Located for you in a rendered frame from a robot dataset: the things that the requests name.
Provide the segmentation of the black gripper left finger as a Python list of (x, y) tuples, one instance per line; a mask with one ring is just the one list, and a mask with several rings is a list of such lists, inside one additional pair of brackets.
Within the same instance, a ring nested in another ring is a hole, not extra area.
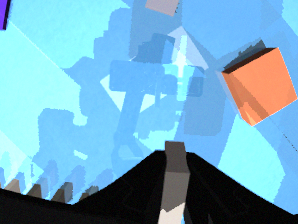
[(154, 151), (73, 205), (0, 188), (0, 224), (158, 224), (165, 168), (165, 151)]

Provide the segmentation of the orange block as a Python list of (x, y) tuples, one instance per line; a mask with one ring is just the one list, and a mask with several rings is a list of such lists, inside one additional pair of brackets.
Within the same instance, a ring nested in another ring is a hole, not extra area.
[(278, 47), (261, 49), (221, 73), (243, 121), (251, 127), (298, 100)]

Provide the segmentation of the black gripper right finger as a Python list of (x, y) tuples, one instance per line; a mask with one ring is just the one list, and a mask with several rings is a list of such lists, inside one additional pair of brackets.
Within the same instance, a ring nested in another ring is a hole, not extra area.
[(298, 214), (251, 192), (196, 152), (186, 152), (186, 163), (184, 224), (298, 224)]

